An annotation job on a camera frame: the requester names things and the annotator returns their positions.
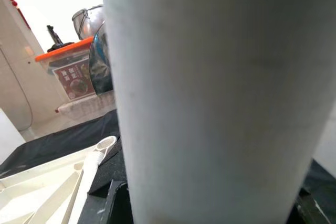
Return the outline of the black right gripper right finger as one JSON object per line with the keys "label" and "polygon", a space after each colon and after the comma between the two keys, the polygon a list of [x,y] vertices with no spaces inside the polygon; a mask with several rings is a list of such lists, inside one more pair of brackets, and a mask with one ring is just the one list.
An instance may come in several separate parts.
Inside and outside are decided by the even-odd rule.
{"label": "black right gripper right finger", "polygon": [[302,187],[295,201],[300,224],[332,224],[332,196]]}

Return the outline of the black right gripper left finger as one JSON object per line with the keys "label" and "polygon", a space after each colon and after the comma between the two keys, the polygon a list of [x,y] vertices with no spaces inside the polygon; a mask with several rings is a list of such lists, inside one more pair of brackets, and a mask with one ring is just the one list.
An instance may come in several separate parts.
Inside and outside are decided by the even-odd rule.
{"label": "black right gripper left finger", "polygon": [[133,224],[129,188],[126,181],[112,181],[105,210],[104,224]]}

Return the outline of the white plastic children table top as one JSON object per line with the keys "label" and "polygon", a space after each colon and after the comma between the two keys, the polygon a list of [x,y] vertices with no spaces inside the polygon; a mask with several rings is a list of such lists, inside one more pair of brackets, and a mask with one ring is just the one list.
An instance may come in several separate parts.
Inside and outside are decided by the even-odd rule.
{"label": "white plastic children table top", "polygon": [[0,179],[0,224],[61,224],[86,156],[99,150],[105,158],[116,142],[115,136],[108,136],[89,148]]}

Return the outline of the black tablecloth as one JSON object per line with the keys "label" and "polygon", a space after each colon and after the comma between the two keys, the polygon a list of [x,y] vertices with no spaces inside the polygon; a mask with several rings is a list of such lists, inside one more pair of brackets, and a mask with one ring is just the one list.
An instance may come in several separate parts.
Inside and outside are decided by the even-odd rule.
{"label": "black tablecloth", "polygon": [[[20,145],[0,163],[0,178],[91,147],[107,136],[120,137],[115,110],[100,118]],[[104,224],[106,201],[112,181],[127,182],[120,140],[117,141],[116,148],[98,168],[80,224]],[[336,178],[316,161],[312,161],[302,187],[319,189],[332,196],[332,224],[336,224]],[[300,224],[300,220],[294,205],[286,224]]]}

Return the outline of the red printed food box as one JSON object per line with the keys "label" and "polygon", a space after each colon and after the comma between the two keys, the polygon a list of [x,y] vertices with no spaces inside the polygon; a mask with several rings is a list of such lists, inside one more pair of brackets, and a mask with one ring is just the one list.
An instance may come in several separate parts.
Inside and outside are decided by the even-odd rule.
{"label": "red printed food box", "polygon": [[53,70],[69,100],[77,100],[95,93],[88,59],[77,61]]}

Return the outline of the orange-lidded clear storage box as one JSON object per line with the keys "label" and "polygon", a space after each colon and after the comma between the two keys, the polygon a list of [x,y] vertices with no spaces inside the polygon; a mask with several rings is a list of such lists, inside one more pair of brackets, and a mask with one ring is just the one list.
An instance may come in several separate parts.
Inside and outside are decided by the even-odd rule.
{"label": "orange-lidded clear storage box", "polygon": [[92,41],[93,37],[89,37],[80,42],[73,43],[69,46],[65,46],[57,50],[48,52],[46,54],[39,55],[35,57],[35,61],[40,63],[48,74],[56,78],[56,76],[53,73],[54,69],[85,59],[88,59],[89,61],[89,51]]}

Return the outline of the small black tool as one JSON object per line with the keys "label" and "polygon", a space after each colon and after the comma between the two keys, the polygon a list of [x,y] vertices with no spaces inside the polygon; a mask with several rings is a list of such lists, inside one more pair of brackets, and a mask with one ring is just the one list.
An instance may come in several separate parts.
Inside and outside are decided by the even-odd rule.
{"label": "small black tool", "polygon": [[57,50],[59,48],[65,47],[65,46],[69,46],[69,45],[74,43],[74,42],[63,43],[61,41],[61,39],[59,38],[59,36],[54,32],[54,27],[53,26],[47,25],[47,29],[48,29],[48,32],[49,32],[52,40],[54,41],[54,44],[52,45],[51,48],[49,48],[47,50],[47,52],[51,52],[51,51]]}

